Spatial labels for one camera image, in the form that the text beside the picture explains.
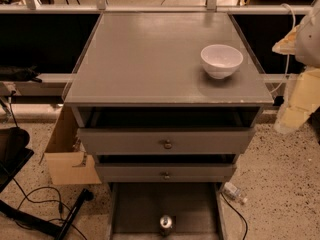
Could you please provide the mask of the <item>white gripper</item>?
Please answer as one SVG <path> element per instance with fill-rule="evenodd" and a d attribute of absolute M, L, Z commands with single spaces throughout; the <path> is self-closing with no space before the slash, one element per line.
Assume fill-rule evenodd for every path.
<path fill-rule="evenodd" d="M 286 85 L 274 129 L 281 134 L 298 130 L 320 107 L 320 69 L 307 67 Z"/>

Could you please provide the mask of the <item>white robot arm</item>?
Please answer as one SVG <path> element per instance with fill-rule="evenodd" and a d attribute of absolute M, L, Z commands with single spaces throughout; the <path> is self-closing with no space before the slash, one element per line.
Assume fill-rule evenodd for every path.
<path fill-rule="evenodd" d="M 295 84 L 286 85 L 284 103 L 277 114 L 274 129 L 287 134 L 298 130 L 320 107 L 320 7 L 314 6 L 272 51 L 293 55 L 305 65 Z"/>

